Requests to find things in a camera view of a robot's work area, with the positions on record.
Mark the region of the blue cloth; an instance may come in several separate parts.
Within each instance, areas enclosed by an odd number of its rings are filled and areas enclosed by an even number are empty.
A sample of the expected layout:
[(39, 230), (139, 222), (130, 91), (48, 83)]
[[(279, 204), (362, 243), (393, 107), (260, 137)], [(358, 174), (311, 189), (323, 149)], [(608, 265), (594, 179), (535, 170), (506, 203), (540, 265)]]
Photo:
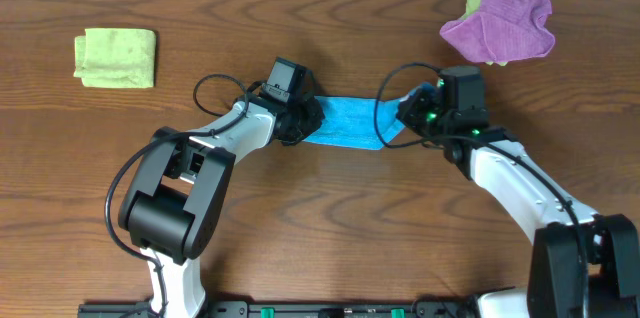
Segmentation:
[(304, 141), (342, 148), (381, 150), (384, 144), (378, 138), (374, 127), (375, 103), (378, 103), (378, 131), (384, 141), (390, 144), (405, 128), (396, 118), (399, 105), (419, 89), (429, 93), (435, 91), (432, 85), (424, 83), (401, 98), (378, 102), (374, 98), (317, 96), (325, 118), (320, 128)]

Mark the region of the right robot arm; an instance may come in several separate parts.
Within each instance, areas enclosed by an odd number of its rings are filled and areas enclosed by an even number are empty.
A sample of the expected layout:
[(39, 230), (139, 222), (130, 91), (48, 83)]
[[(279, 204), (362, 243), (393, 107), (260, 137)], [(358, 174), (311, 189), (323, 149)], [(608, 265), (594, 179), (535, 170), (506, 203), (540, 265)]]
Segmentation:
[(601, 215), (572, 197), (507, 129), (492, 126), (480, 96), (451, 102), (419, 88), (398, 119), (506, 210), (533, 246), (528, 284), (478, 297), (482, 317), (636, 317), (639, 237), (622, 214)]

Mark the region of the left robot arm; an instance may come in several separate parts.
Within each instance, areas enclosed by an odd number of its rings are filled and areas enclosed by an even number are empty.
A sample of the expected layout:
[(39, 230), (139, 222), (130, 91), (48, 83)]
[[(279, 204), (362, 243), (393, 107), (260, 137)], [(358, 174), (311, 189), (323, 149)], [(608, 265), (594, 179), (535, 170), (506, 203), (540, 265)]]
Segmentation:
[(118, 213), (129, 251), (147, 261), (151, 317), (196, 317), (206, 300), (199, 257), (221, 215), (236, 163), (272, 140), (296, 145), (324, 113), (306, 94), (282, 102), (248, 93), (212, 123), (187, 132), (164, 127), (131, 162), (138, 166)]

